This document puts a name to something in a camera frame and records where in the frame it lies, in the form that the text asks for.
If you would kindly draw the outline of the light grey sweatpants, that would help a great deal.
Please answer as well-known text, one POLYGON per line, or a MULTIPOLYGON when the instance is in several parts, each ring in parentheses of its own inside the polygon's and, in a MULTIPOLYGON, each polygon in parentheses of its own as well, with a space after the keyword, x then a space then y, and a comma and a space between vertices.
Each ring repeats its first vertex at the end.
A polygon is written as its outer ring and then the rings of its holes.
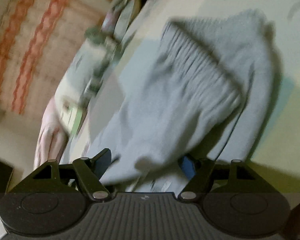
POLYGON ((273 91, 268 30, 258 10, 169 21, 144 82, 87 153, 111 150, 101 183, 179 194, 189 182, 179 161, 192 150, 222 163, 247 159, 273 91))

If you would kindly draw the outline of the pink rolled quilt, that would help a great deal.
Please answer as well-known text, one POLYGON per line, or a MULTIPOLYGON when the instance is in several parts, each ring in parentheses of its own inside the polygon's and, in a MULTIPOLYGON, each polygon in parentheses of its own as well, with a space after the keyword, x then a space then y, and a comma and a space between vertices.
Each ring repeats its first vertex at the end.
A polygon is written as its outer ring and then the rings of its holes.
POLYGON ((52 97, 42 117, 33 169, 50 159, 60 162, 67 143, 68 135, 59 120, 55 98, 52 97))

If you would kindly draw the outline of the patchwork floral bed sheet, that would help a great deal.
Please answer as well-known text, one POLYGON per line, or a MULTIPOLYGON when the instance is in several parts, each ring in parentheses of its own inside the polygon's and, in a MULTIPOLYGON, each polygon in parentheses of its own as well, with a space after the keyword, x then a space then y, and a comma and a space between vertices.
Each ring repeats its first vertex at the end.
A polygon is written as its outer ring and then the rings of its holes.
POLYGON ((104 148, 101 183, 173 192, 180 159, 238 159, 300 192, 300 0, 148 0, 62 164, 104 148))

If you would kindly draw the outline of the green and white book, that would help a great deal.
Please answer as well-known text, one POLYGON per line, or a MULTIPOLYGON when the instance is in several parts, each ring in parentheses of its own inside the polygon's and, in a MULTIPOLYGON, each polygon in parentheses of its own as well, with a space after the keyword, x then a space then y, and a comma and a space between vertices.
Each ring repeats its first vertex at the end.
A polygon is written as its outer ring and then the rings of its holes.
POLYGON ((67 133, 75 136, 82 124, 84 111, 76 104, 65 102, 62 107, 61 121, 67 133))

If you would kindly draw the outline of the grey and cream pillow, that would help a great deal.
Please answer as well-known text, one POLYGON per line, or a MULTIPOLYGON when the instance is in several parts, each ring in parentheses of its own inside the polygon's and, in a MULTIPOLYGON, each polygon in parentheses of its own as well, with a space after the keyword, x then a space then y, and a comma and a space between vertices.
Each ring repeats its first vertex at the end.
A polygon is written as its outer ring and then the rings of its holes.
POLYGON ((95 92, 88 92, 91 80, 101 82, 111 60, 121 51, 121 46, 111 38, 96 44, 86 38, 62 77, 56 92, 55 104, 62 118, 70 105, 86 108, 95 92))

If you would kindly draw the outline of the beige and red curtain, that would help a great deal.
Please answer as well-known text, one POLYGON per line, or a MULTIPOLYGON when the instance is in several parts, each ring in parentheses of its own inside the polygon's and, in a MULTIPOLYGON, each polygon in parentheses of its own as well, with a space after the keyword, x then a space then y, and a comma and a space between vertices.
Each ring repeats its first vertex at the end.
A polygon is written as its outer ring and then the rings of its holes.
POLYGON ((0 108, 40 119, 107 0, 10 0, 0 24, 0 108))

